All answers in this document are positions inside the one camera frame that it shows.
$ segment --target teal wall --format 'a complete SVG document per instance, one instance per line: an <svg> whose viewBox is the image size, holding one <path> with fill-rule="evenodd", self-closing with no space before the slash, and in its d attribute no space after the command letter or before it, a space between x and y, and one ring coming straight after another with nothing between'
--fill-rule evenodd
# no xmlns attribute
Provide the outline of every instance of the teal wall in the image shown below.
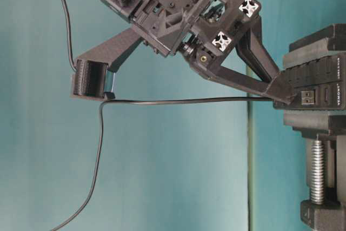
<svg viewBox="0 0 346 231"><path fill-rule="evenodd" d="M280 66L291 42L329 24L346 23L346 0L259 1L263 42ZM309 198L304 140L283 125L283 112L271 104L253 104L250 119L251 229L310 230L300 221L300 202Z"/></svg>
<svg viewBox="0 0 346 231"><path fill-rule="evenodd" d="M75 55L128 27L99 0L67 0ZM69 97L60 0L1 0L0 230L48 230L84 201L98 140L97 102ZM230 65L244 72L233 56ZM244 95L180 55L141 45L119 98ZM64 230L247 230L247 105L109 106L95 194Z"/></svg>

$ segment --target robotic arm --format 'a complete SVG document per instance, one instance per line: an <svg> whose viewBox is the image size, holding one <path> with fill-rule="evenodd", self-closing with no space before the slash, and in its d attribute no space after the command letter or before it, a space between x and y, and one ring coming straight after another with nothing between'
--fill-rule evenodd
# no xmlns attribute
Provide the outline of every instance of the robotic arm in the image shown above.
<svg viewBox="0 0 346 231"><path fill-rule="evenodd" d="M203 78L289 104L293 87L262 45L257 0L101 0L131 28L75 60L75 97L108 100L107 74L116 73L143 41L164 57L180 52ZM259 80L222 66L236 48Z"/></svg>

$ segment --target wire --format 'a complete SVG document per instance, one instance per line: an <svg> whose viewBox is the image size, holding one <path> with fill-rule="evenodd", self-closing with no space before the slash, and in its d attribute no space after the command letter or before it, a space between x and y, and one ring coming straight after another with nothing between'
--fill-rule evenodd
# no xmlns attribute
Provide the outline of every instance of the wire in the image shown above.
<svg viewBox="0 0 346 231"><path fill-rule="evenodd" d="M72 54L72 37L71 37L71 22L70 22L69 9L67 7L66 0L61 0L61 3L63 4L65 20L66 20L67 47L68 47L68 53L69 53L69 61L70 61L72 70L76 72L76 67L74 64L74 58Z"/></svg>
<svg viewBox="0 0 346 231"><path fill-rule="evenodd" d="M215 97L215 98L200 98L194 100L162 100L162 101L134 101L134 100L108 100L104 101L99 105L98 116L99 116L99 139L98 147L96 153L96 162L94 168L94 174L91 181L91 188L89 190L88 196L86 197L83 204L78 208L78 210L72 214L66 221L61 223L59 226L53 228L51 231L57 231L71 222L78 214L85 208L89 203L91 196L95 189L95 184L98 174L99 160L101 157L101 149L103 142L103 108L107 104L131 104L131 105L184 105L184 104L199 104L199 103L215 103L215 102L230 102L230 101L272 101L265 97Z"/></svg>

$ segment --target black cable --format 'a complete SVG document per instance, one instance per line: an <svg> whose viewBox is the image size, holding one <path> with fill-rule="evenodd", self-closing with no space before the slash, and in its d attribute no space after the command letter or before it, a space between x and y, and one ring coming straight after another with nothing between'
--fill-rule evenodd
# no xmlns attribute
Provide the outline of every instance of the black cable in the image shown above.
<svg viewBox="0 0 346 231"><path fill-rule="evenodd" d="M272 101L272 100L265 97L215 97L215 98L200 98L195 100L162 100L162 101L109 100L109 101L102 102L99 105L99 110L98 110L100 132L99 132L99 140L98 140L94 174L92 177L89 194L86 197L83 204L78 208L78 210L74 214L72 214L66 221L61 223L59 226L53 228L51 231L57 231L60 228L67 225L69 222L71 222L85 208L85 206L89 203L91 199L91 196L95 189L99 160L101 156L102 141L103 141L103 108L105 105L107 104L131 104L131 105L178 105L178 104L181 104L183 105L183 104L215 103L215 102L229 102L229 101Z"/></svg>
<svg viewBox="0 0 346 231"><path fill-rule="evenodd" d="M67 47L68 47L68 53L69 53L69 61L71 68L74 72L76 72L76 67L74 64L74 58L72 54L72 37L71 37L71 22L70 22L70 14L69 9L66 4L66 0L61 0L63 4L63 9L65 13L65 20L66 20L66 31L67 31Z"/></svg>

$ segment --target black 3d-printed part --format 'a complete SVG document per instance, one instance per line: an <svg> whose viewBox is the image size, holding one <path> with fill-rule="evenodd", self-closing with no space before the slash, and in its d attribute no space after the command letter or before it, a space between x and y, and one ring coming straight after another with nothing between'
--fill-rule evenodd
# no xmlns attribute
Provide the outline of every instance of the black 3d-printed part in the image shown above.
<svg viewBox="0 0 346 231"><path fill-rule="evenodd" d="M106 70L106 63L78 60L74 95L103 98Z"/></svg>
<svg viewBox="0 0 346 231"><path fill-rule="evenodd" d="M344 50L346 40L346 24L332 24L308 37L299 39L290 44L290 51L313 44L321 39L328 40L329 50Z"/></svg>

